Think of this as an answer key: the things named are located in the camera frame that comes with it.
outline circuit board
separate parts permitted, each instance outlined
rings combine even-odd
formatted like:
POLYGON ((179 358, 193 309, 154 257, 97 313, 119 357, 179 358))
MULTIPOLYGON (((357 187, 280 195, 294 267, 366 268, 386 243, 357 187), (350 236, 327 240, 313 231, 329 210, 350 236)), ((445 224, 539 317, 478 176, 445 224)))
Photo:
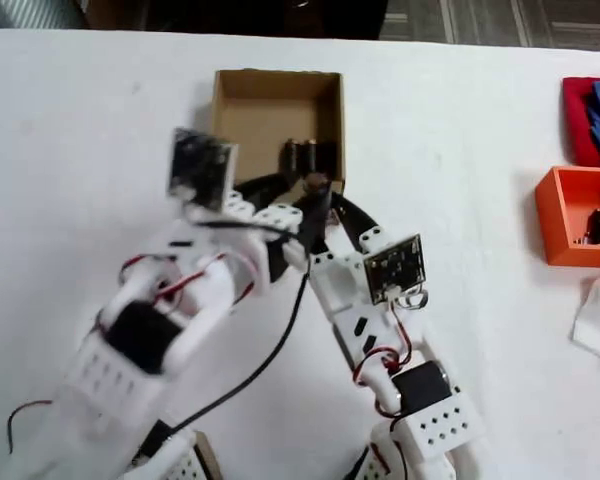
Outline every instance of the circuit board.
POLYGON ((234 150, 210 135, 176 129, 169 194, 220 211, 233 181, 234 150))
POLYGON ((387 290, 409 290, 426 280, 420 235, 395 244, 364 260, 374 305, 387 299, 387 290))

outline red wire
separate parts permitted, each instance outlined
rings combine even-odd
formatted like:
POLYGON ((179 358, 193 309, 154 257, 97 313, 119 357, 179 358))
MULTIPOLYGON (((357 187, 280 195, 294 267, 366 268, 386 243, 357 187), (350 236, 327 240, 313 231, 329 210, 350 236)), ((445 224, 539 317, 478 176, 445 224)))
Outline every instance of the red wire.
POLYGON ((367 352, 362 361, 353 370, 353 383, 360 386, 366 386, 363 382, 358 382, 358 377, 360 376, 360 372, 362 372, 362 367, 364 366, 365 362, 374 355, 377 355, 378 353, 390 353, 391 356, 394 357, 391 361, 383 359, 383 364, 385 367, 387 367, 387 369, 393 370, 398 367, 400 354, 396 351, 395 348, 385 346, 372 348, 367 352))
POLYGON ((131 265, 135 265, 136 263, 138 263, 140 260, 142 260, 143 258, 147 258, 150 255, 145 255, 145 254, 141 254, 141 255, 136 255, 135 257, 131 257, 129 260, 127 260, 126 262, 124 262, 122 264, 122 266, 120 267, 120 273, 118 273, 118 283, 120 285, 122 285, 124 283, 124 271, 129 268, 131 265))
POLYGON ((396 313, 393 302, 391 302, 391 313, 393 313, 393 316, 396 319, 396 322, 398 324, 398 331, 400 332, 402 341, 404 342, 404 345, 407 349, 407 355, 404 357, 403 360, 400 361, 400 365, 403 366, 411 361, 411 356, 413 354, 413 345, 411 343, 411 338, 409 337, 409 334, 405 330, 404 325, 402 325, 402 321, 400 320, 400 317, 398 317, 398 314, 396 313))
POLYGON ((375 408, 376 408, 376 412, 378 412, 380 415, 382 415, 384 418, 393 418, 393 419, 400 419, 402 417, 404 417, 404 415, 402 414, 402 412, 398 412, 398 413, 387 413, 384 410, 382 410, 382 407, 380 406, 380 402, 378 401, 378 399, 376 398, 376 402, 375 402, 375 408))
POLYGON ((253 290, 253 287, 254 287, 253 282, 251 282, 249 285, 247 285, 247 287, 240 294, 240 296, 236 299, 236 301, 233 302, 233 304, 236 305, 236 304, 240 303, 242 300, 244 300, 244 298, 251 293, 251 290, 253 290))
POLYGON ((391 473, 391 469, 389 468, 387 461, 384 459, 384 457, 380 453, 380 449, 378 448, 378 445, 371 442, 371 450, 373 451, 373 454, 376 456, 376 458, 380 462, 380 465, 382 465, 382 468, 384 468, 385 474, 389 475, 391 473))
POLYGON ((226 256, 226 254, 221 253, 219 255, 216 255, 216 257, 211 260, 211 262, 209 262, 209 264, 207 264, 202 270, 200 270, 199 272, 196 272, 192 275, 189 275, 187 277, 184 277, 180 280, 178 280, 176 283, 173 283, 167 287, 164 287, 160 290, 158 290, 158 293, 156 293, 156 298, 155 301, 157 301, 158 299, 168 296, 168 295, 173 295, 174 293, 182 290, 184 287, 186 287, 189 283, 193 282, 194 280, 197 280, 198 278, 202 277, 204 275, 204 272, 206 271, 206 269, 209 267, 209 265, 211 265, 213 262, 217 261, 217 260, 221 260, 226 256))
POLYGON ((7 420, 7 442, 9 443, 9 455, 13 453, 13 417, 15 417, 19 411, 24 410, 25 408, 33 407, 34 405, 51 405, 52 403, 53 402, 51 400, 36 400, 34 402, 23 403, 13 412, 11 412, 9 419, 7 420))
POLYGON ((166 297, 168 295, 173 295, 174 293, 179 292, 184 287, 186 287, 189 283, 193 282, 194 280, 197 280, 198 278, 202 277, 203 275, 204 275, 204 270, 202 270, 200 272, 196 272, 187 277, 184 277, 184 278, 178 280, 176 283, 172 283, 168 287, 164 287, 164 288, 158 290, 158 293, 156 293, 155 300, 158 300, 162 297, 166 297))

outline brown cardboard box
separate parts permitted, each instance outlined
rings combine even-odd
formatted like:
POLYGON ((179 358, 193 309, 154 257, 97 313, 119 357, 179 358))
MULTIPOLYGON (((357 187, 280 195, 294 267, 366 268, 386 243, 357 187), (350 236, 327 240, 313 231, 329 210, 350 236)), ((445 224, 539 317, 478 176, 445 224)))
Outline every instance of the brown cardboard box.
MULTIPOLYGON (((332 188, 344 189, 342 75, 322 72, 221 70, 216 72, 212 134, 238 144, 236 183, 278 171, 284 143, 293 138, 334 141, 332 188)), ((299 185, 286 200, 302 194, 299 185)))

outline cardboard box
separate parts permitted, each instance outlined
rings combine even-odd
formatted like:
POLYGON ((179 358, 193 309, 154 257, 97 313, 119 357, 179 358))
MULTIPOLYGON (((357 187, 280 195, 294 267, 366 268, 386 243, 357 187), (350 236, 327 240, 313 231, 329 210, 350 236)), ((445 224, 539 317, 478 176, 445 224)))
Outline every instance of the cardboard box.
MULTIPOLYGON (((290 138, 337 145, 332 188, 345 181, 342 75, 322 72, 221 70, 216 72, 212 134, 239 145, 236 183, 278 171, 290 138)), ((302 195, 301 185, 285 201, 302 195)))
POLYGON ((535 193, 547 263, 600 267, 600 245, 575 243, 600 209, 600 168, 553 167, 535 193))

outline robotic arm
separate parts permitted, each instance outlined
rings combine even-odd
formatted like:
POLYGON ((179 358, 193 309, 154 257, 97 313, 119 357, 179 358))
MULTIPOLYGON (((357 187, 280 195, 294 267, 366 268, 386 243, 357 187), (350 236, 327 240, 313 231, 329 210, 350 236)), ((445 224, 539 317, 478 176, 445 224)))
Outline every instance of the robotic arm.
POLYGON ((353 381, 374 391, 376 409, 387 417, 347 478, 368 478, 373 470, 389 479, 409 471, 422 480, 453 479, 454 465, 480 463, 469 446, 481 434, 479 416, 447 378, 439 352, 425 338, 412 341, 401 319, 427 303, 420 237, 391 242, 321 176, 293 205, 273 201, 297 175, 231 190, 236 153, 235 145, 177 132, 170 190, 182 202, 182 218, 123 264, 120 289, 3 478, 220 478, 201 455, 203 439, 185 424, 163 428, 157 453, 143 466, 130 465, 156 433, 198 345, 246 295, 266 295, 289 265, 311 271, 294 314, 309 278, 353 381), (331 209, 355 248, 350 255, 337 257, 324 241, 331 209))

